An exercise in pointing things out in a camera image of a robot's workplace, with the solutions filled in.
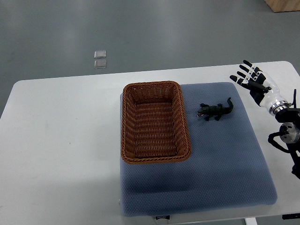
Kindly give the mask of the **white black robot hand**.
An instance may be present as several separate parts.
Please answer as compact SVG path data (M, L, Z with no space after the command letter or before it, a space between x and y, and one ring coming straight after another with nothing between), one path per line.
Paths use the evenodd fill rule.
M264 107L272 116L289 107L289 103L280 95L280 89L259 67L247 60L239 65L240 71L230 79L249 90L250 96L260 107Z

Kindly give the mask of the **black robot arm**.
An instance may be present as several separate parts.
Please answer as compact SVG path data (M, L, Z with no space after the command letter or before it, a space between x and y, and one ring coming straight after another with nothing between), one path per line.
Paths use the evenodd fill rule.
M292 174L300 177L300 109L296 104L296 93L290 106L280 106L275 109L275 119L282 125L278 132L268 137L268 142L278 150L291 156L294 165Z

